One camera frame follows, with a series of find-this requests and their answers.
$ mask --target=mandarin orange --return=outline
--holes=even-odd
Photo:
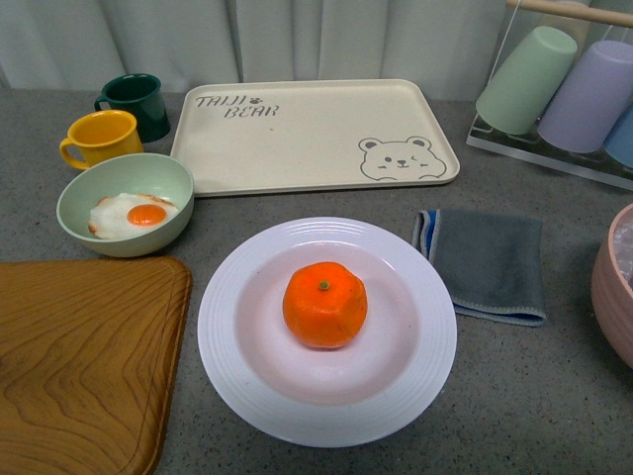
[[[305,346],[340,348],[365,323],[365,285],[338,262],[308,265],[290,278],[283,314],[288,329]]]

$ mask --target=mug handle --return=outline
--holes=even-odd
[[[101,108],[102,102],[108,102],[106,96],[104,96],[103,94],[95,100],[95,111],[103,111],[103,109]]]
[[[70,155],[70,153],[68,153],[68,148],[71,145],[73,145],[73,143],[68,138],[61,141],[61,143],[59,144],[59,153],[61,153],[61,157],[66,160],[66,163],[68,163],[73,168],[77,168],[78,170],[87,170],[88,163],[78,160]]]

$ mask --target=wood grain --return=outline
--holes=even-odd
[[[149,473],[191,294],[169,257],[0,263],[0,473]]]

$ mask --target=bear face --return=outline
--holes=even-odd
[[[360,169],[372,180],[413,181],[446,173],[446,163],[435,156],[431,142],[423,137],[405,142],[363,139],[358,146],[365,152]]]

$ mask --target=wooden rod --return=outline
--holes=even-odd
[[[572,3],[551,2],[548,0],[506,0],[505,5],[516,7],[519,4],[521,10],[557,15],[559,17],[575,18],[588,22],[603,23],[614,27],[633,28],[633,15],[628,13],[612,12],[598,8],[584,7]]]

